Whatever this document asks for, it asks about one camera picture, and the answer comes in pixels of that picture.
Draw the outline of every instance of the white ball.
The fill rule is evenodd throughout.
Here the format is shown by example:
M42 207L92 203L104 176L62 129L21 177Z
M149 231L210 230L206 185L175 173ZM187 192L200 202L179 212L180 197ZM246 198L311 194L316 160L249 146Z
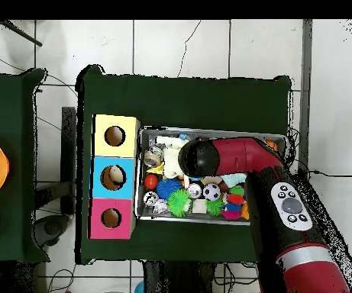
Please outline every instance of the white ball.
M221 189L214 183L209 183L203 188L203 195L209 201L216 201L221 197Z
M143 202L146 206L153 207L159 199L160 197L158 197L158 194L156 192L149 191L144 195Z

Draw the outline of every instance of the white button panel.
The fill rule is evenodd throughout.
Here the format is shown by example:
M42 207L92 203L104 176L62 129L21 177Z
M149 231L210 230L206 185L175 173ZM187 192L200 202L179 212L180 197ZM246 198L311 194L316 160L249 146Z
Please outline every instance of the white button panel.
M276 183L270 192L270 195L275 203L280 219L286 227L297 231L306 231L313 227L312 219L306 211L306 208L299 197L298 192L292 185L285 182ZM282 203L286 198L295 198L302 204L302 211L298 214L289 214L282 208Z

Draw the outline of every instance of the red robot arm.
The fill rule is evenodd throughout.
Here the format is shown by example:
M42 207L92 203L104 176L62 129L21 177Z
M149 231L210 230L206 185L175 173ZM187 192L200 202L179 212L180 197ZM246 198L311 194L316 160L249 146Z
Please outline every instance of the red robot arm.
M332 260L313 217L303 204L281 158L254 138L193 140L179 152L186 175L200 177L248 173L246 191L250 226L259 263L280 273L285 293L350 293ZM266 279L260 286L279 293Z

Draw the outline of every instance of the blue toy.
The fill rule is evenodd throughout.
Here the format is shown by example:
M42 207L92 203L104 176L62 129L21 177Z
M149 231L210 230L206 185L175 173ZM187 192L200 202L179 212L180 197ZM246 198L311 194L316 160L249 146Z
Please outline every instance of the blue toy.
M140 281L137 283L134 293L144 293L144 282Z
M182 188L181 181L178 179L164 179L157 184L157 193L163 200L168 200L169 196L176 190Z

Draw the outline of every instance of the dark green table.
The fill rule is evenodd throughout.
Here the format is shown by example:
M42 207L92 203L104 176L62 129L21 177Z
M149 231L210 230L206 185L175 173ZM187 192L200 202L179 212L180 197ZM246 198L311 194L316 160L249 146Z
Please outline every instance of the dark green table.
M45 71L0 74L0 147L10 171L0 189L0 260L43 262L31 238L34 212L34 90Z
M250 228L220 224L137 221L130 240L89 240L86 222L92 114L136 117L142 125L286 134L291 81L261 79L167 79L107 76L88 66L78 76L76 252L90 259L256 261Z

